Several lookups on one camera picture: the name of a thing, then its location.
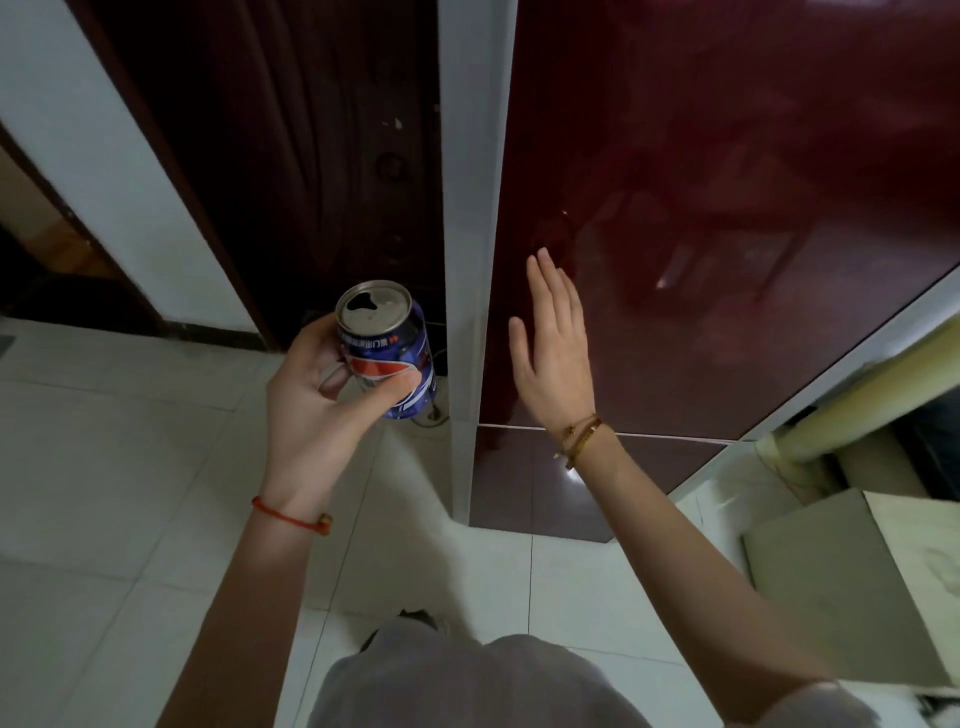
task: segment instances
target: baseboard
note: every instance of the baseboard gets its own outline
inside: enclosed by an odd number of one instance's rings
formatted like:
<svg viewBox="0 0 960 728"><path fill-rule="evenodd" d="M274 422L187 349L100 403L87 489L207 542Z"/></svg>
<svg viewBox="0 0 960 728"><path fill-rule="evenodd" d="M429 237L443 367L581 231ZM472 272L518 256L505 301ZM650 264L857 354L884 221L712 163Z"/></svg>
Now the baseboard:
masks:
<svg viewBox="0 0 960 728"><path fill-rule="evenodd" d="M181 324L168 321L170 333L181 341L192 341L195 344L212 344L230 349L247 349L252 352L265 352L267 345L263 343L260 334L253 331L233 331L228 328L214 328L199 324Z"/></svg>

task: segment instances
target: finger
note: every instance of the finger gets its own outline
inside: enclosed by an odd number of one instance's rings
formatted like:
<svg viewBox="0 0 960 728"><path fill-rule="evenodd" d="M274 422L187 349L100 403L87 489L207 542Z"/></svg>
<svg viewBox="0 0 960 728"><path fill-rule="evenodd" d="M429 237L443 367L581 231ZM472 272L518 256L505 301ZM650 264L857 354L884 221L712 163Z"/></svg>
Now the finger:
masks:
<svg viewBox="0 0 960 728"><path fill-rule="evenodd" d="M543 335L557 330L557 315L553 311L553 296L543 278L537 259L532 255L527 258L527 282L530 284L530 295L534 299L534 330Z"/></svg>
<svg viewBox="0 0 960 728"><path fill-rule="evenodd" d="M403 400L419 385L421 374L417 370L410 370L403 374L384 379L363 397L347 402L347 408L352 424L366 430L379 420L388 409Z"/></svg>
<svg viewBox="0 0 960 728"><path fill-rule="evenodd" d="M534 368L530 364L527 327L516 316L510 320L510 358L514 362L514 384L519 390L520 382L533 376Z"/></svg>
<svg viewBox="0 0 960 728"><path fill-rule="evenodd" d="M342 390L349 381L350 369L346 364L341 364L333 370L330 376L324 379L324 383L320 385L318 391L328 400L336 400L340 395L340 390Z"/></svg>
<svg viewBox="0 0 960 728"><path fill-rule="evenodd" d="M298 372L315 373L326 369L340 356L337 317L330 313L300 330L283 363Z"/></svg>
<svg viewBox="0 0 960 728"><path fill-rule="evenodd" d="M580 303L580 294L577 293L577 287L570 280L563 268L560 269L560 277L566 287L566 295L570 298L570 320L573 322L573 330L587 335L587 325L584 324L584 307Z"/></svg>
<svg viewBox="0 0 960 728"><path fill-rule="evenodd" d="M553 264L553 258L546 248L540 248L537 251L537 263L540 265L540 271L543 273L543 279L546 280L547 287L550 289L550 295L553 297L554 315L557 317L557 330L560 333L567 333L572 326L570 320L570 297L566 293L564 280L557 272L557 267Z"/></svg>

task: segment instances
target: pepsi can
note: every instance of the pepsi can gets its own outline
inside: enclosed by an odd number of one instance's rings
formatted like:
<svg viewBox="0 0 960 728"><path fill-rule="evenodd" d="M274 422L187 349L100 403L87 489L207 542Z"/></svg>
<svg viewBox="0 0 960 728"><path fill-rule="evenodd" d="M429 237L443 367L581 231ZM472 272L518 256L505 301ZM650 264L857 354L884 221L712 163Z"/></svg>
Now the pepsi can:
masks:
<svg viewBox="0 0 960 728"><path fill-rule="evenodd" d="M437 394L423 311L410 291L392 280L368 280L337 302L337 327L347 365L367 391L408 369L420 384L384 417L405 420L422 412Z"/></svg>

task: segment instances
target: left hand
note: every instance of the left hand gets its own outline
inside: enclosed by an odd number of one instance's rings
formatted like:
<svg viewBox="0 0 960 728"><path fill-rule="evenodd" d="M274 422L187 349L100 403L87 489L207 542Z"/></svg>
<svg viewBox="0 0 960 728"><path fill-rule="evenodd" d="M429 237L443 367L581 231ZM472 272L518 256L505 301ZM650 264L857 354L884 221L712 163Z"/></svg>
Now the left hand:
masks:
<svg viewBox="0 0 960 728"><path fill-rule="evenodd" d="M285 516L316 522L360 438L384 413L420 384L419 372L385 379L356 400L338 402L349 381L342 364L336 317L304 327L267 384L267 471L264 504Z"/></svg>

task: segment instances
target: right hand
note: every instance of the right hand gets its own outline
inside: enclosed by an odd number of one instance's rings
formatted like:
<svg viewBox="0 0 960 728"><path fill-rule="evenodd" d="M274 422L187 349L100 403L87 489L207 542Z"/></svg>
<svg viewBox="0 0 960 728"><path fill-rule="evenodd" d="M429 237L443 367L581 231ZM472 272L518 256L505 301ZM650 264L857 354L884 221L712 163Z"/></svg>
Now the right hand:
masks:
<svg viewBox="0 0 960 728"><path fill-rule="evenodd" d="M568 427L595 412L584 309L573 281L554 266L546 248L527 258L527 281L534 299L533 359L527 329L515 316L510 320L514 382L527 409L559 443Z"/></svg>

